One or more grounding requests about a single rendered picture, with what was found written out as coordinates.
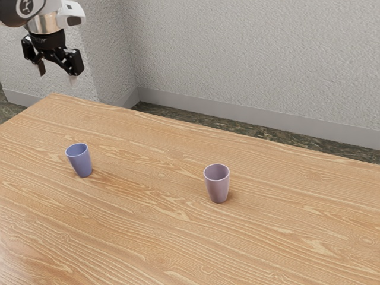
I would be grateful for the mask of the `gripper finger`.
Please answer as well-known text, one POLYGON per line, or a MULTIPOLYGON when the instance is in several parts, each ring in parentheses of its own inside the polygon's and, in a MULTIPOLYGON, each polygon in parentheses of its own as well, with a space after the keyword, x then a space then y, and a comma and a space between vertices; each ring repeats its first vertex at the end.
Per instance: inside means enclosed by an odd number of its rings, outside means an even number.
POLYGON ((49 59, 68 74, 71 86, 76 85, 78 77, 84 71, 84 62, 78 49, 54 49, 51 51, 49 59))
POLYGON ((46 73, 45 64, 43 62, 43 55, 41 52, 35 51, 30 36, 25 36, 21 40, 21 47, 23 50, 24 58, 34 64, 40 76, 44 76, 46 73))

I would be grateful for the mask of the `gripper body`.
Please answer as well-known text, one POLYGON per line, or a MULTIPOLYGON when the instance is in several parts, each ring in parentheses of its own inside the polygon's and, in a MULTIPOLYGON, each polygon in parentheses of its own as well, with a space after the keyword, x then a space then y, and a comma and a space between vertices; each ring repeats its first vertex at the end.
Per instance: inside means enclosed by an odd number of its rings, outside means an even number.
POLYGON ((65 56, 64 49, 66 48, 66 42, 64 29, 50 34, 36 34, 30 32, 29 36, 36 50, 54 52, 58 58, 65 56))

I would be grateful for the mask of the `blue cup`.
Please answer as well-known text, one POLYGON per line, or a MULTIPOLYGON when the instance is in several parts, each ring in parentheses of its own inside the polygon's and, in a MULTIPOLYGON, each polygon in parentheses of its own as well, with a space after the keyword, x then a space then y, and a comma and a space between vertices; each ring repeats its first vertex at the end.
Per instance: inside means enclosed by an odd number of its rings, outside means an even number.
POLYGON ((65 150, 65 155, 74 172, 81 178, 86 178, 92 173, 92 162, 88 145, 83 142, 75 143, 65 150))

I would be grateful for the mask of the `mauve cup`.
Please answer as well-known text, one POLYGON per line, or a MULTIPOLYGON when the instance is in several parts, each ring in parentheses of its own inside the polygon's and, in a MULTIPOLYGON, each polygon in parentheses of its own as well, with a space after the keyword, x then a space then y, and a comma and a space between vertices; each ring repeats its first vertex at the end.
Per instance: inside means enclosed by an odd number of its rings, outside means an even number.
POLYGON ((210 200, 224 203, 229 193, 230 169, 223 164, 211 164, 204 169, 203 175, 210 200))

